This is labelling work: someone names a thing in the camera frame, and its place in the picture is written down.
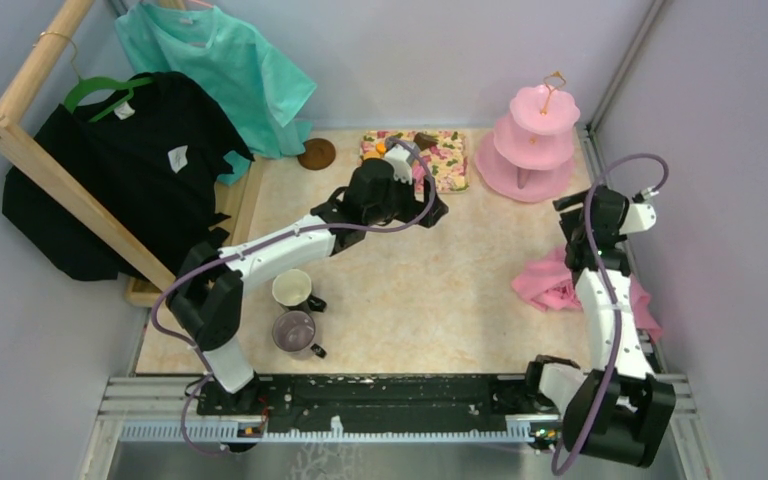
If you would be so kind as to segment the pink cloth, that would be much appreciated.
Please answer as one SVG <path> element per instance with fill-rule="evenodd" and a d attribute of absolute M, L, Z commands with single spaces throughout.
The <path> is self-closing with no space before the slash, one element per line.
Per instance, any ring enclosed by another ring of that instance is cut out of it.
<path fill-rule="evenodd" d="M 518 297 L 539 311 L 582 310 L 575 293 L 572 274 L 566 267 L 565 247 L 559 246 L 544 257 L 528 262 L 524 270 L 511 281 Z M 652 340 L 663 335 L 661 326 L 649 311 L 651 295 L 634 274 L 631 275 L 630 300 L 635 325 L 646 331 Z"/>

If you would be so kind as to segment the floral serving tray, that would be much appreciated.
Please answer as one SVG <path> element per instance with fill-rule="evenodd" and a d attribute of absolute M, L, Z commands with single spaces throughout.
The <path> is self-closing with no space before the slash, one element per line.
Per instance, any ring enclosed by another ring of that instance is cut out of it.
<path fill-rule="evenodd" d="M 385 143 L 389 137 L 412 141 L 416 132 L 435 136 L 438 145 L 421 152 L 434 176 L 438 193 L 460 193 L 469 188 L 468 180 L 468 135 L 464 130 L 369 130 L 360 138 L 359 158 L 375 150 L 378 143 Z"/>

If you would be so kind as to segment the chocolate cake slice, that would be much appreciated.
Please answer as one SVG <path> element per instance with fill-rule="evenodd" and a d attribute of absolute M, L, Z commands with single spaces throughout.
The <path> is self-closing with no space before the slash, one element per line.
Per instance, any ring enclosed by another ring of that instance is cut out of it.
<path fill-rule="evenodd" d="M 438 145 L 437 138 L 426 132 L 416 132 L 412 142 L 416 145 L 419 152 L 430 150 Z"/>

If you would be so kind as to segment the brown round coaster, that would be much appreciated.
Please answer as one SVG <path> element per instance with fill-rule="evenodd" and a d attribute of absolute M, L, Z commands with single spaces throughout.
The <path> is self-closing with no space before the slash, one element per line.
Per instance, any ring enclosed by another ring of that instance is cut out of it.
<path fill-rule="evenodd" d="M 312 138 L 304 142 L 304 152 L 297 156 L 298 163 L 306 170 L 319 171 L 328 168 L 336 159 L 335 145 L 324 138 Z"/>

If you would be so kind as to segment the pink three-tier cake stand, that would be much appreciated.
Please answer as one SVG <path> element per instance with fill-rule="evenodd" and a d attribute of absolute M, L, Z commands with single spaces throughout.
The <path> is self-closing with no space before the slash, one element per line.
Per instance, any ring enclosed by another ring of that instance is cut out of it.
<path fill-rule="evenodd" d="M 523 87 L 476 148 L 474 165 L 494 192 L 522 203 L 559 197 L 574 169 L 581 112 L 559 71 Z"/>

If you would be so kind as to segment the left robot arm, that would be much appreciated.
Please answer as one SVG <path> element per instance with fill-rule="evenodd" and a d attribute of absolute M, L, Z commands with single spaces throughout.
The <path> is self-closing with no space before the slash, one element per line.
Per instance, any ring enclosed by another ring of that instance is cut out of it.
<path fill-rule="evenodd" d="M 162 301 L 185 330 L 208 377 L 221 387 L 223 404 L 245 414 L 260 399 L 257 374 L 236 338 L 246 293 L 291 269 L 335 256 L 369 232 L 431 228 L 448 212 L 431 174 L 424 176 L 418 198 L 413 182 L 397 179 L 391 163 L 367 160 L 347 185 L 289 226 L 232 247 L 193 247 Z"/>

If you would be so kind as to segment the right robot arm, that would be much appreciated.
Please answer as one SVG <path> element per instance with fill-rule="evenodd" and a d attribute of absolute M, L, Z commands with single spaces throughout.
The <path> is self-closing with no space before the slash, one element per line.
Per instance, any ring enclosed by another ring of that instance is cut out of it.
<path fill-rule="evenodd" d="M 526 370 L 524 401 L 536 412 L 558 411 L 559 445 L 570 459 L 585 455 L 647 468 L 669 426 L 676 394 L 656 378 L 642 351 L 631 267 L 620 244 L 654 226 L 654 209 L 642 195 L 628 198 L 604 185 L 553 206 L 566 239 L 564 264 L 588 322 L 592 368 L 539 355 Z"/>

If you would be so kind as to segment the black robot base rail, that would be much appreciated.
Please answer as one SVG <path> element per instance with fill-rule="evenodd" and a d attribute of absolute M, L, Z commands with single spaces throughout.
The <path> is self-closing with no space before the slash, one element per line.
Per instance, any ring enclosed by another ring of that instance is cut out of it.
<path fill-rule="evenodd" d="M 347 433 L 501 432 L 512 416 L 558 416 L 522 374 L 264 374 L 237 393 L 208 382 L 201 416 L 252 415 L 269 433 L 319 433 L 339 418 Z"/>

